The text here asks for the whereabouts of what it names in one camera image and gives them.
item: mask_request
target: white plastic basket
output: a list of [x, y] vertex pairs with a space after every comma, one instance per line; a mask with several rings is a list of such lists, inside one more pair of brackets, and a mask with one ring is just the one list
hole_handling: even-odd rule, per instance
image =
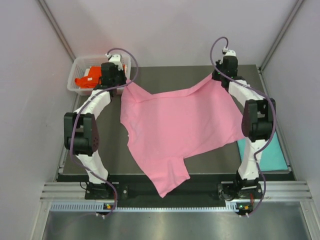
[[[125, 65], [125, 76], [127, 79], [130, 79], [131, 58], [127, 54], [121, 55], [122, 64]], [[86, 69], [89, 69], [92, 66], [101, 66], [102, 63], [106, 62], [108, 62], [108, 58], [105, 55], [77, 57], [72, 64], [66, 88], [79, 95], [90, 95], [93, 88], [80, 88], [76, 85], [75, 79], [82, 78], [85, 75]]]

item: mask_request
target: teal mat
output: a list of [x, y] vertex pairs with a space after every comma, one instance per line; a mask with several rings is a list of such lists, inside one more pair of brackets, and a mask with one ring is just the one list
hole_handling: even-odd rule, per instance
[[[241, 156], [241, 161], [245, 154], [245, 139], [237, 141], [239, 152]], [[281, 151], [277, 133], [274, 134], [272, 141], [269, 146], [266, 147], [262, 152], [262, 157], [260, 161], [260, 168], [262, 171], [279, 171], [288, 170], [288, 166], [285, 157]]]

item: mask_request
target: dark gray table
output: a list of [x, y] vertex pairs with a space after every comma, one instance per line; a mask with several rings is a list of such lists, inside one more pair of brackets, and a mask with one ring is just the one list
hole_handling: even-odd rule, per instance
[[[136, 83], [151, 94], [190, 88], [213, 71], [212, 66], [141, 67]], [[255, 65], [240, 65], [238, 74], [254, 88], [263, 91]], [[82, 104], [88, 97], [81, 97]], [[127, 147], [128, 132], [120, 123], [121, 97], [113, 99], [97, 119], [100, 135], [99, 155], [110, 174], [143, 174]], [[190, 174], [235, 173], [241, 160], [237, 143], [185, 159]], [[85, 170], [65, 161], [63, 174], [86, 174]]]

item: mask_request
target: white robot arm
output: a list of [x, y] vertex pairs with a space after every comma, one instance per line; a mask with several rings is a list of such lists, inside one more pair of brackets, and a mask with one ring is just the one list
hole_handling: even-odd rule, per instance
[[86, 106], [80, 115], [77, 131], [74, 137], [73, 152], [81, 161], [89, 176], [89, 182], [93, 184], [103, 184], [104, 181], [96, 178], [92, 173], [101, 177], [108, 178], [108, 171], [102, 164], [98, 153], [99, 134], [96, 119], [101, 111], [111, 103], [111, 97], [115, 92], [105, 91], [107, 88], [122, 85], [126, 82], [126, 76], [120, 54], [107, 55], [108, 62], [101, 65], [100, 84], [92, 91], [91, 96], [74, 112], [64, 115], [64, 145], [70, 149], [72, 129], [75, 118], [79, 111]]
[[245, 198], [252, 194], [259, 198], [261, 186], [259, 185], [259, 171], [257, 164], [260, 164], [262, 152], [254, 154], [260, 150], [271, 136], [273, 128], [273, 116], [268, 101], [255, 91], [248, 89], [250, 86], [241, 76], [238, 76], [238, 60], [236, 52], [224, 48], [222, 50], [223, 58], [216, 61], [216, 68], [234, 79], [230, 81], [214, 70], [212, 79], [220, 81], [221, 86], [235, 97], [244, 107], [242, 117], [242, 133], [245, 136], [245, 149], [242, 164], [236, 172], [236, 177], [232, 185], [223, 186], [220, 192], [228, 192], [226, 195], [231, 198]]

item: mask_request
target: pink t-shirt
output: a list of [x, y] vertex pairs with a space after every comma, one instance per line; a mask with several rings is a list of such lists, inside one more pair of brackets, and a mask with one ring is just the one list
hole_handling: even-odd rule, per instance
[[244, 138], [242, 114], [211, 75], [195, 86], [150, 94], [134, 82], [121, 97], [128, 148], [161, 197], [190, 176], [184, 159]]

